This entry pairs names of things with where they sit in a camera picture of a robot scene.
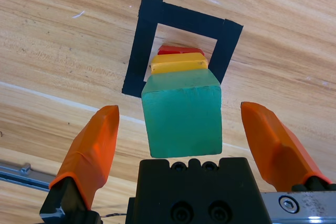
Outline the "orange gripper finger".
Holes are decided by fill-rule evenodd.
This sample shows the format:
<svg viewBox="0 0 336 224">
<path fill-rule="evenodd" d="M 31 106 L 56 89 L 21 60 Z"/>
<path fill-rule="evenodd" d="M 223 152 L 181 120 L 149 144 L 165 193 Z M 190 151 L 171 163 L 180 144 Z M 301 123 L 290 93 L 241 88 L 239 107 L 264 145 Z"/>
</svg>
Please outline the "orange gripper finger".
<svg viewBox="0 0 336 224">
<path fill-rule="evenodd" d="M 242 102 L 240 108 L 248 145 L 264 181 L 277 191 L 332 190 L 332 181 L 273 111 L 253 102 Z"/>
<path fill-rule="evenodd" d="M 118 106 L 104 106 L 75 137 L 49 185 L 39 213 L 42 218 L 71 218 L 91 210 L 96 191 L 110 174 L 119 122 Z"/>
</svg>

